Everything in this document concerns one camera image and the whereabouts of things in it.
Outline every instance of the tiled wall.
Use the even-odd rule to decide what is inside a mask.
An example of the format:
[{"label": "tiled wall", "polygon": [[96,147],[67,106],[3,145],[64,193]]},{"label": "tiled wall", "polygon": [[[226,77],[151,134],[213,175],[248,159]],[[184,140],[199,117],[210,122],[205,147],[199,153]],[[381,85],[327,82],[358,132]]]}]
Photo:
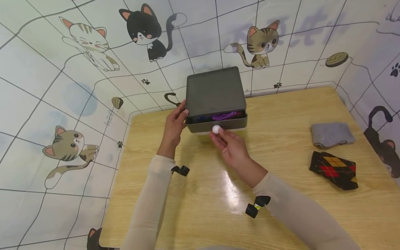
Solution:
[{"label": "tiled wall", "polygon": [[[397,3],[148,0],[142,12],[157,17],[165,47],[167,20],[179,17],[171,50],[151,62],[119,11],[140,11],[142,1],[1,1],[0,249],[86,249],[88,236],[88,249],[98,249],[95,231],[132,118],[174,108],[188,75],[231,66],[247,97],[332,86],[363,130],[374,107],[385,107],[389,115],[372,120],[381,137],[374,148],[400,184]],[[226,52],[241,44],[251,63],[250,27],[276,20],[265,68]],[[327,59],[338,52],[345,53],[332,67]]]}]

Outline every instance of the wooden table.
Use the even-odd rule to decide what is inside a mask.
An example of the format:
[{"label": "wooden table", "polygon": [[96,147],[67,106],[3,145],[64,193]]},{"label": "wooden table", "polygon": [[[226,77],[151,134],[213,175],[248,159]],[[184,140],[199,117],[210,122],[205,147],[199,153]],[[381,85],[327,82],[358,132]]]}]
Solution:
[{"label": "wooden table", "polygon": [[[331,213],[362,249],[399,249],[400,191],[358,125],[330,87],[247,99],[246,142],[250,156]],[[116,178],[100,237],[101,246],[121,246],[147,168],[162,138],[169,111],[136,116]],[[327,152],[357,163],[359,188],[342,191],[308,170],[310,126],[347,122],[356,142]],[[190,168],[172,177],[156,249],[188,250],[213,245],[245,249],[306,249],[282,223],[262,209],[244,212],[254,201],[250,188],[227,168],[211,142],[187,129],[176,162]]]}]

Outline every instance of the gray storage box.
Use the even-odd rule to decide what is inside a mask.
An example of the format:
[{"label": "gray storage box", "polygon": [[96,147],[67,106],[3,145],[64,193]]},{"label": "gray storage box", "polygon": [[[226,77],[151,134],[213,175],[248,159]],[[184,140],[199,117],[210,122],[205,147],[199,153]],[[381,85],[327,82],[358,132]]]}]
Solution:
[{"label": "gray storage box", "polygon": [[[238,67],[188,76],[186,108],[189,110],[186,124],[192,133],[209,132],[214,125],[224,129],[245,128],[246,100]],[[238,118],[212,120],[212,115],[234,111],[240,114]]]}]

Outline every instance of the beige sleeve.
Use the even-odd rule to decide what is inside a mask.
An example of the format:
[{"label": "beige sleeve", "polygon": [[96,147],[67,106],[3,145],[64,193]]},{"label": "beige sleeve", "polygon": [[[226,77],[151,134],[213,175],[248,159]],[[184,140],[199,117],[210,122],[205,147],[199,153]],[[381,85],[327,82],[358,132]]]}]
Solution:
[{"label": "beige sleeve", "polygon": [[154,156],[120,250],[153,250],[160,231],[175,161]]},{"label": "beige sleeve", "polygon": [[359,250],[336,220],[318,203],[288,186],[277,176],[268,173],[253,188],[256,196],[269,196],[266,208],[310,249]]}]

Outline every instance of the gray folded sock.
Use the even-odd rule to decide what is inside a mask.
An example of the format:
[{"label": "gray folded sock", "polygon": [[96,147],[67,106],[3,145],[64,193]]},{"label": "gray folded sock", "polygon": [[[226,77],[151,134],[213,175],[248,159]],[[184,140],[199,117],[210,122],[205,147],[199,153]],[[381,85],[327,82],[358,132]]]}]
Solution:
[{"label": "gray folded sock", "polygon": [[311,125],[312,143],[321,148],[337,144],[348,144],[356,141],[347,123],[318,123]]}]

